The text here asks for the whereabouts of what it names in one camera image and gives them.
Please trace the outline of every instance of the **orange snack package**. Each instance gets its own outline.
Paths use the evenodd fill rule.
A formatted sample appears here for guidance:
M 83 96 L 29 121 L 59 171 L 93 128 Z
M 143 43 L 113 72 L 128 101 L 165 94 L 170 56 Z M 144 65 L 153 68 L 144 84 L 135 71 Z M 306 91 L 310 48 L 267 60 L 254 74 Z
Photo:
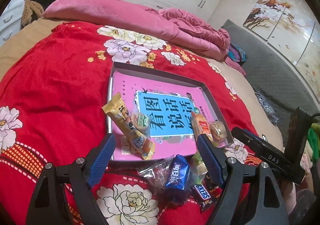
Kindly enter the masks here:
M 200 136 L 201 134 L 206 134 L 210 139 L 210 141 L 212 142 L 212 144 L 215 147 L 218 146 L 218 143 L 213 141 L 213 138 L 209 129 L 209 125 L 205 116 L 201 114 L 196 114 L 193 111 L 191 111 L 191 125 L 193 129 L 193 133 L 195 135 L 195 140 L 197 140 L 198 136 Z

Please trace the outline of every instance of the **blue candy wrapper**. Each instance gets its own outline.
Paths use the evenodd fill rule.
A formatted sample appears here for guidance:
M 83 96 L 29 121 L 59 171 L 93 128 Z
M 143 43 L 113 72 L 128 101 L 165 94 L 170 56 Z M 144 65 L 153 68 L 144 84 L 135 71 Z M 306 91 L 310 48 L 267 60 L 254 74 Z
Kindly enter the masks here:
M 169 180 L 165 185 L 166 193 L 175 205 L 183 205 L 188 198 L 190 166 L 181 155 L 176 155 L 171 163 Z

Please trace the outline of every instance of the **pink blanket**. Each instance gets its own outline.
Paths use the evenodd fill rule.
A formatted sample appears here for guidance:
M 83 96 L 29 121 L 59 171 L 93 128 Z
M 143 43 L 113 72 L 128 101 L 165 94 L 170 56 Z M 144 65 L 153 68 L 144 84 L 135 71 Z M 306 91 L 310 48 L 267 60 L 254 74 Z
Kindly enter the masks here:
M 166 20 L 163 16 L 156 15 L 155 10 L 153 12 L 149 10 L 147 7 L 121 0 L 56 0 L 46 9 L 44 17 L 80 20 L 124 28 L 155 36 L 217 61 L 225 58 L 227 50 L 221 45 L 223 42 L 218 41 L 217 44 L 209 42 L 202 39 L 199 33 L 191 36 L 179 29 L 181 26 Z M 199 29 L 200 26 L 194 27 L 194 32 L 199 32 Z M 218 31 L 212 32 L 212 35 L 218 35 L 217 33 Z M 229 38 L 226 31 L 219 34 L 220 37 L 212 36 L 210 40 L 219 40 L 223 35 L 226 39 Z
M 85 21 L 148 34 L 217 61 L 227 59 L 230 37 L 226 30 L 214 30 L 191 13 L 170 8 L 154 10 L 122 0 L 56 0 L 44 12 L 45 18 Z M 245 75 L 231 60 L 230 66 Z

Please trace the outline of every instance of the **cabinet handle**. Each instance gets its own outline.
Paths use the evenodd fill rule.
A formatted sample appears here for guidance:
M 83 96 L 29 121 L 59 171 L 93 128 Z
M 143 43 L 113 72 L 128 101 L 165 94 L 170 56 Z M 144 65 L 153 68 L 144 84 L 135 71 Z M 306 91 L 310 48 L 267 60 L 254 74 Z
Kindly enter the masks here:
M 202 1 L 203 1 L 203 0 L 201 0 L 201 2 L 200 2 L 200 4 L 198 5 L 198 7 L 200 7 L 200 5 L 201 5 Z
M 10 18 L 7 17 L 7 18 L 3 19 L 3 22 L 4 22 L 5 24 L 8 23 L 8 22 L 10 22 L 10 20 L 12 19 L 12 17 L 13 17 L 13 14 L 10 16 Z
M 12 35 L 12 31 L 10 32 L 9 35 L 4 36 L 4 37 L 2 38 L 2 40 L 3 40 L 3 41 L 7 41 L 7 40 L 11 37 L 11 35 Z
M 202 6 L 200 8 L 203 8 L 204 4 L 205 4 L 205 1 L 204 1 L 204 3 L 202 4 Z

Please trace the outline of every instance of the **tan bedsheet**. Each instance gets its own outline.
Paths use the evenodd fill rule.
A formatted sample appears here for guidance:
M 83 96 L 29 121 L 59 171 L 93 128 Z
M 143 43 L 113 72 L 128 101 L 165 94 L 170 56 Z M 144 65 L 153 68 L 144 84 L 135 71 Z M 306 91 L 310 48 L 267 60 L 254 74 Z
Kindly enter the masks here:
M 0 47 L 0 79 L 30 48 L 41 39 L 47 37 L 51 33 L 51 29 L 63 22 L 39 19 L 26 26 L 2 45 Z M 240 72 L 227 66 L 224 62 L 210 60 L 221 70 L 223 76 L 231 83 L 240 99 L 246 105 L 251 121 L 259 136 L 265 135 L 269 143 L 281 150 L 283 148 L 281 133 L 268 120 L 247 80 Z

